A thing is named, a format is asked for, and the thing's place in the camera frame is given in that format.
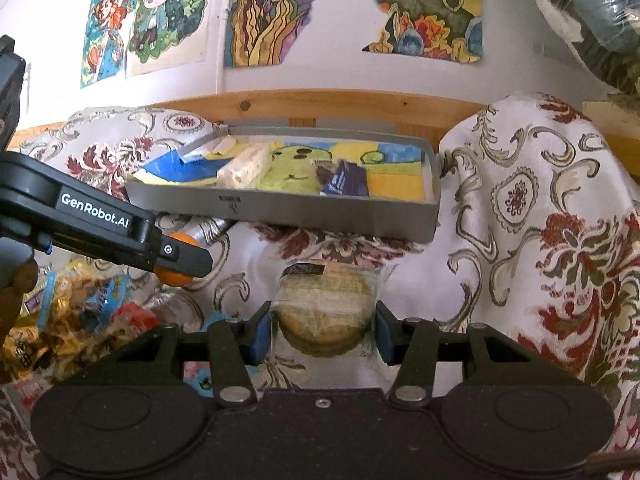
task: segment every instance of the wooden bed frame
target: wooden bed frame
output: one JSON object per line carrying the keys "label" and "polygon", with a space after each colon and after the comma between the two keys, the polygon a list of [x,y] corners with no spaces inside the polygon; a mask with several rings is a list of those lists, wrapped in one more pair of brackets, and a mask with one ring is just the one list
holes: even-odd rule
{"label": "wooden bed frame", "polygon": [[[585,103],[584,112],[603,132],[613,153],[633,176],[640,176],[640,125],[612,115],[610,104]],[[316,126],[316,119],[384,121],[396,133],[427,139],[435,151],[440,139],[484,105],[416,94],[359,90],[262,90],[233,92],[157,103],[200,115],[211,122],[287,118],[290,126]],[[15,133],[9,148],[64,123],[43,124]]]}

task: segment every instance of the yellow cloth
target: yellow cloth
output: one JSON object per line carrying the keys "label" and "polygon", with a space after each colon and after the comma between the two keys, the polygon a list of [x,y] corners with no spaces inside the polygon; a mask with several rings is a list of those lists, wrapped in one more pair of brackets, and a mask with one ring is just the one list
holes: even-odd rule
{"label": "yellow cloth", "polygon": [[212,177],[192,180],[191,182],[173,182],[172,180],[165,180],[164,178],[151,174],[147,170],[137,170],[136,173],[131,176],[143,184],[153,184],[155,186],[205,187],[214,186],[218,180],[216,177]]}
{"label": "yellow cloth", "polygon": [[334,160],[343,158],[349,162],[360,162],[360,157],[368,152],[375,152],[378,149],[377,142],[336,142],[331,148]]}
{"label": "yellow cloth", "polygon": [[239,142],[224,155],[221,155],[220,153],[207,153],[204,158],[206,158],[207,160],[218,160],[219,158],[236,158],[236,156],[240,155],[240,153],[244,152],[244,150],[246,150],[248,147],[248,142]]}
{"label": "yellow cloth", "polygon": [[369,173],[367,171],[369,195],[378,198],[393,198],[409,202],[423,202],[424,183],[422,176],[388,173]]}
{"label": "yellow cloth", "polygon": [[420,162],[382,162],[381,164],[363,164],[363,168],[369,173],[386,173],[398,175],[421,175]]}

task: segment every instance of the red floral pattern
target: red floral pattern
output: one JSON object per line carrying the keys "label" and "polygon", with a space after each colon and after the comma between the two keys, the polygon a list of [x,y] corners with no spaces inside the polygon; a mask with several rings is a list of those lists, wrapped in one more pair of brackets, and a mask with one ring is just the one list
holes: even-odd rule
{"label": "red floral pattern", "polygon": [[41,472],[38,449],[0,390],[0,478],[34,480]]}
{"label": "red floral pattern", "polygon": [[186,115],[180,115],[177,116],[174,119],[175,123],[178,124],[178,126],[182,126],[183,128],[188,128],[190,126],[195,126],[196,125],[196,119],[194,119],[193,117],[189,117]]}
{"label": "red floral pattern", "polygon": [[151,137],[121,140],[115,146],[92,144],[78,160],[69,156],[66,167],[71,176],[121,200],[129,200],[124,179],[148,159],[154,142]]}
{"label": "red floral pattern", "polygon": [[424,250],[418,244],[389,238],[332,235],[320,230],[266,224],[254,224],[253,228],[260,233],[261,240],[280,246],[278,256],[283,260],[318,258],[377,268],[389,260]]}
{"label": "red floral pattern", "polygon": [[[631,388],[620,407],[620,414],[607,447],[608,451],[624,451],[638,446],[638,437],[640,436],[640,403],[638,403],[640,394],[638,387],[639,385],[635,384]],[[630,480],[635,476],[635,471],[625,471],[621,476],[621,480]]]}
{"label": "red floral pattern", "polygon": [[556,289],[558,282],[542,285],[550,301],[537,312],[546,336],[534,341],[520,333],[518,342],[589,384],[606,382],[607,397],[620,400],[619,381],[640,379],[640,351],[630,345],[638,321],[625,317],[625,307],[640,300],[638,218],[631,213],[622,222],[613,218],[586,227],[576,216],[552,214],[541,234],[548,253],[536,267],[562,289]]}
{"label": "red floral pattern", "polygon": [[509,197],[504,201],[507,213],[511,216],[521,215],[522,209],[527,205],[527,185],[519,181],[509,192]]}
{"label": "red floral pattern", "polygon": [[553,112],[553,119],[556,123],[569,124],[577,119],[591,121],[585,114],[576,110],[570,104],[565,103],[562,99],[544,93],[541,93],[540,97],[542,97],[544,101],[539,103],[538,107],[542,110]]}

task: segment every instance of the white wall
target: white wall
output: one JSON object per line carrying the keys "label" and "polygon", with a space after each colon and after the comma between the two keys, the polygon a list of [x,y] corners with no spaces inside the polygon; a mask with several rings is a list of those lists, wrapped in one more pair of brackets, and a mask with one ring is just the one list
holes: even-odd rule
{"label": "white wall", "polygon": [[[473,65],[361,52],[385,21],[375,1],[316,0],[311,24],[283,65],[224,73],[218,70],[220,14],[227,0],[212,0],[206,61],[129,79],[120,73],[80,89],[90,1],[9,0],[0,10],[0,34],[12,36],[17,53],[31,62],[30,109],[21,128],[62,121],[88,106],[152,104],[216,89],[379,89],[482,103],[524,90],[549,92],[574,105],[603,93],[597,79],[572,61],[533,0],[483,0],[484,59]],[[537,54],[541,46],[553,57]]]}
{"label": "white wall", "polygon": [[31,63],[30,106],[19,128],[63,121],[93,106],[136,106],[215,92],[215,43],[219,20],[209,6],[209,44],[204,62],[125,79],[117,76],[80,88],[84,28],[91,0],[9,0],[0,10],[0,34],[15,39],[15,50]]}

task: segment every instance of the gold snack wrapper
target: gold snack wrapper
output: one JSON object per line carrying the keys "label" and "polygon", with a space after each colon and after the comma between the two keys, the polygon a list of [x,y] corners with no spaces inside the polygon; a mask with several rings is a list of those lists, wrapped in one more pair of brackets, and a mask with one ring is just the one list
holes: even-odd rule
{"label": "gold snack wrapper", "polygon": [[49,350],[36,326],[36,313],[21,317],[4,340],[2,368],[11,380],[27,377]]}

